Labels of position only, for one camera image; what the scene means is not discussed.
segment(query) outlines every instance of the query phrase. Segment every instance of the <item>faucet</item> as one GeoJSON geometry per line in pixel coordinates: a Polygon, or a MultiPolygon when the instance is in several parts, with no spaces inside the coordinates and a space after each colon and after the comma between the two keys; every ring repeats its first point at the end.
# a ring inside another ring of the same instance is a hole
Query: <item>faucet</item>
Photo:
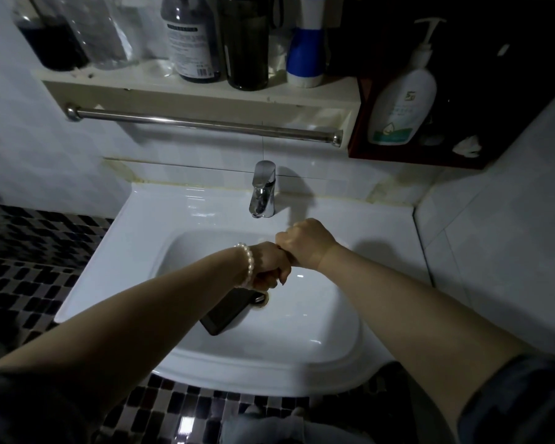
{"type": "Polygon", "coordinates": [[[249,205],[249,212],[253,218],[269,218],[275,214],[275,187],[276,165],[270,160],[257,162],[253,175],[253,195],[249,205]]]}

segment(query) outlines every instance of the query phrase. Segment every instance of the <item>pearl bracelet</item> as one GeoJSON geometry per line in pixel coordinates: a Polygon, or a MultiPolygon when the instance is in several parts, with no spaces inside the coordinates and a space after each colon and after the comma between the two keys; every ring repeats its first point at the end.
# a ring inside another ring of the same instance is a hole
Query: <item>pearl bracelet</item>
{"type": "Polygon", "coordinates": [[[240,285],[240,287],[248,288],[249,283],[251,283],[251,280],[253,278],[253,269],[255,269],[255,258],[253,257],[253,251],[251,251],[251,248],[244,243],[238,243],[237,245],[234,245],[234,247],[242,248],[247,255],[249,269],[247,271],[247,277],[244,279],[244,282],[240,285]]]}

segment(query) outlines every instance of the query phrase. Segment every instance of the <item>person's left hand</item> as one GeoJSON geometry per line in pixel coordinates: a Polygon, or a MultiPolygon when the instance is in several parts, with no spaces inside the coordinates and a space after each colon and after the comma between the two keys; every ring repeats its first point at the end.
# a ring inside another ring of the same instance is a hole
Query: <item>person's left hand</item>
{"type": "Polygon", "coordinates": [[[251,283],[255,290],[267,291],[269,288],[275,288],[278,280],[282,285],[286,283],[292,267],[288,256],[278,245],[265,241],[250,248],[255,258],[251,283]]]}

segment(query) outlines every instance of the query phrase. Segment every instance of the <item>sink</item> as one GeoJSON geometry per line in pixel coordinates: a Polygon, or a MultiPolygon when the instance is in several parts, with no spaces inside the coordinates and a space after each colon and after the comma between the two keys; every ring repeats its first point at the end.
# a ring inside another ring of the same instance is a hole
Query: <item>sink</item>
{"type": "MultiPolygon", "coordinates": [[[[255,219],[249,201],[244,191],[134,184],[55,320],[236,243],[273,241],[307,216],[343,245],[429,282],[410,207],[280,194],[276,215],[255,219]]],[[[155,372],[223,391],[307,396],[358,386],[392,359],[335,285],[293,268],[264,307],[246,309],[219,335],[197,323],[155,372]]]]}

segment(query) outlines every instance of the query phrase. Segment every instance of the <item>pump dispenser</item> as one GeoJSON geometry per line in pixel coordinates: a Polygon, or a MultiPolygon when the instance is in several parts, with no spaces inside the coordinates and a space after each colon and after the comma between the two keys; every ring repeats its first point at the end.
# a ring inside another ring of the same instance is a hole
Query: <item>pump dispenser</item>
{"type": "Polygon", "coordinates": [[[431,57],[430,39],[439,17],[422,18],[429,22],[425,39],[411,53],[405,70],[385,87],[376,99],[368,124],[368,141],[377,145],[404,145],[426,119],[436,98],[436,80],[426,69],[431,57]]]}

